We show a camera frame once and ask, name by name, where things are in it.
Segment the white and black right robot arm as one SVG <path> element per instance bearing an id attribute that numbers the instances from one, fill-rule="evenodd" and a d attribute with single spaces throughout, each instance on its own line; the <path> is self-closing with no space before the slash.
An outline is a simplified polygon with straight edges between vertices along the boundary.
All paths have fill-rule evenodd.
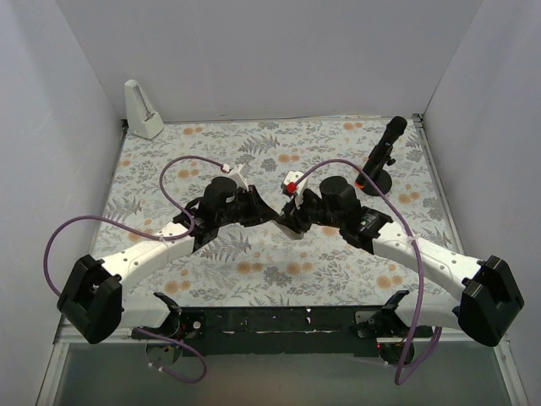
<path id="1" fill-rule="evenodd" d="M 382 308 L 384 329 L 401 336 L 417 321 L 421 326 L 461 330 L 477 343 L 496 346 L 524 307 L 524 299 L 509 264 L 498 256 L 487 260 L 461 255 L 423 238 L 407 234 L 400 223 L 361 204 L 354 188 L 340 176 L 324 179 L 320 191 L 307 186 L 301 172 L 290 171 L 282 191 L 290 197 L 276 223 L 294 239 L 314 225 L 338 230 L 352 247 L 394 261 L 423 280 L 443 288 L 450 299 L 420 308 L 404 294 Z"/>

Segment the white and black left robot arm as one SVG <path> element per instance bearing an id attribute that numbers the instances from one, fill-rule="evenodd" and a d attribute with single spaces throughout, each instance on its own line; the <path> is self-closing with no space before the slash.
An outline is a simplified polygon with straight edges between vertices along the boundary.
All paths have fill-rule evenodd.
<path id="1" fill-rule="evenodd" d="M 141 327 L 159 337 L 175 337 L 181 328 L 181 309 L 173 299 L 162 293 L 134 299 L 127 292 L 211 242 L 220 228 L 230 224 L 248 228 L 277 217 L 253 185 L 214 178 L 201 197 L 190 201 L 151 239 L 101 259 L 92 255 L 78 259 L 57 308 L 90 344 L 102 342 L 118 328 Z"/>

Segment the beige stapler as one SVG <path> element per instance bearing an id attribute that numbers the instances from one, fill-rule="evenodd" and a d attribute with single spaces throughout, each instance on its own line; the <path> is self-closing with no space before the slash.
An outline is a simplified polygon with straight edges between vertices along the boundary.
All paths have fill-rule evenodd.
<path id="1" fill-rule="evenodd" d="M 291 240 L 301 240 L 304 237 L 304 233 L 297 233 L 283 224 L 277 223 L 276 226 Z"/>

